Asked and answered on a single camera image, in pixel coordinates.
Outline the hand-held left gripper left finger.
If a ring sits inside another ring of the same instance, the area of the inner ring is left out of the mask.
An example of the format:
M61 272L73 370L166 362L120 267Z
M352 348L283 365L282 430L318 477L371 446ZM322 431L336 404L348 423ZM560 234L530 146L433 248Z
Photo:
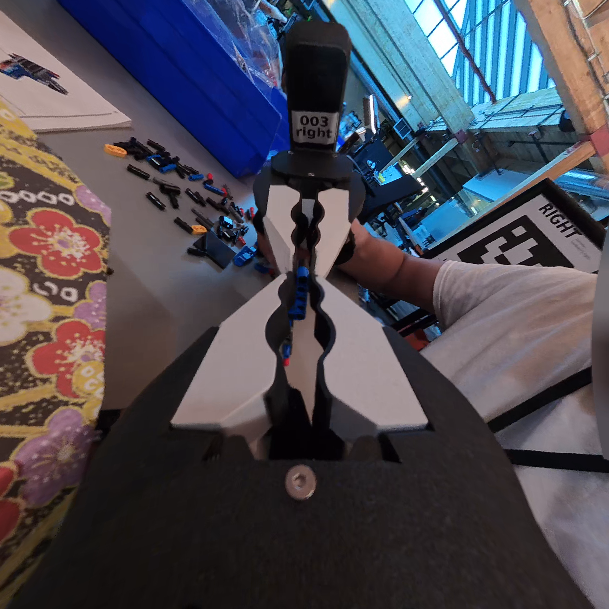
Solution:
M270 459L312 457L305 401L289 382L282 352L294 295L294 274L282 274L217 328L173 428L239 436L249 445L270 434Z

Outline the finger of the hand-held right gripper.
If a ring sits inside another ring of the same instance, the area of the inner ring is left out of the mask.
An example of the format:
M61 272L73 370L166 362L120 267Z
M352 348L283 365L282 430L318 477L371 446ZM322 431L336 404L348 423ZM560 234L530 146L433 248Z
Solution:
M351 230L349 194L345 189L327 189L317 194L310 246L314 278L326 278L339 257Z
M269 190L264 233L258 236L259 248L277 275L292 272L299 261L307 260L307 248L294 244L296 222L292 210L300 204L300 193L285 185L272 185Z

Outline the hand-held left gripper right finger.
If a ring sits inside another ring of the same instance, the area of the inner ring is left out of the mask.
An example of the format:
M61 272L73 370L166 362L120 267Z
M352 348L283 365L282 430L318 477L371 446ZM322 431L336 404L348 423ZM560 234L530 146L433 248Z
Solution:
M385 327L325 278L311 280L309 301L311 457L342 459L362 438L427 430Z

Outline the blue black lego assembly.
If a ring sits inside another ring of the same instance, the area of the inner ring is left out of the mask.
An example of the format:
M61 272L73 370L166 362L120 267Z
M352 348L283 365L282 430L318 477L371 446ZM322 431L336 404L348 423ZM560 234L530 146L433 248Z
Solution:
M284 367L288 367L292 356L293 330L295 322L303 321L308 310L309 267L305 261L299 261L295 272L295 296L288 311L290 333L281 346L281 357Z

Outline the person's right forearm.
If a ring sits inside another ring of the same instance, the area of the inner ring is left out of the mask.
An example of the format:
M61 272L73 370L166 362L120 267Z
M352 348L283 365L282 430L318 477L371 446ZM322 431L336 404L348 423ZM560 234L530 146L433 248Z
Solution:
M376 293L435 313L434 286L443 261L408 255L397 246L373 239L371 264Z

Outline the pile of small lego pieces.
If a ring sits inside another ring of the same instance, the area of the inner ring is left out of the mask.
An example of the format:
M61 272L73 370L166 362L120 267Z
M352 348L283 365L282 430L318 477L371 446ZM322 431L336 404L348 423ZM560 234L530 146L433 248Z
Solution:
M156 187L157 192L148 191L146 199L159 211L177 212L182 200L184 205L192 204L194 220L179 216L173 219L182 232L195 238L187 248L187 256L209 260L222 270L230 265L237 268L252 265L255 272L275 277L258 241L248 244L246 239L256 209L238 205L227 185L215 184L212 173L198 172L153 140L142 142L131 137L105 144L103 150L109 156L130 159L127 172Z

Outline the person's right hand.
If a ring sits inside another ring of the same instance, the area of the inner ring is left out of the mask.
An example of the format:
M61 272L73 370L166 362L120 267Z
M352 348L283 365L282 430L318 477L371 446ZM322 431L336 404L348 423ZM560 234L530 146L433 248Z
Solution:
M383 243L374 238L357 219L351 224L350 235L353 236L351 257L340 263L337 261L335 266L359 283L364 284L376 277L378 260L381 255L378 247Z

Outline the clear plastic bag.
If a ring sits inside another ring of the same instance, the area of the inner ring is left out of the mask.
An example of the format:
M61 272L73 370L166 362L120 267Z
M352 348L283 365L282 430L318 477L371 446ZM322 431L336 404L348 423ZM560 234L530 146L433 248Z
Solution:
M185 1L251 80L282 90L283 58L275 28L287 19L276 1Z

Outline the blue plastic bin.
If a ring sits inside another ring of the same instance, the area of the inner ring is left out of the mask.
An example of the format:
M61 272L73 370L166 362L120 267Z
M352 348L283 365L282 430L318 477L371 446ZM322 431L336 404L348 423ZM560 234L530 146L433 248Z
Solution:
M253 80L185 1L59 1L234 177L289 148L283 91Z

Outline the black white marker sign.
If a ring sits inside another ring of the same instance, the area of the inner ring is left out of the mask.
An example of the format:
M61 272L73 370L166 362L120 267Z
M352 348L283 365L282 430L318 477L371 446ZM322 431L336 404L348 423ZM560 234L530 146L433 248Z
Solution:
M606 228L544 179L427 248L424 259L598 273Z

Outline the white instruction booklet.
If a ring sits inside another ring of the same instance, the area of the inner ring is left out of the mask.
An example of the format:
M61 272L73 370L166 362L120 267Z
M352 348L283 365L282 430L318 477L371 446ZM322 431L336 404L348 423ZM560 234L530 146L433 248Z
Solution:
M129 127L131 119L1 13L1 101L34 132Z

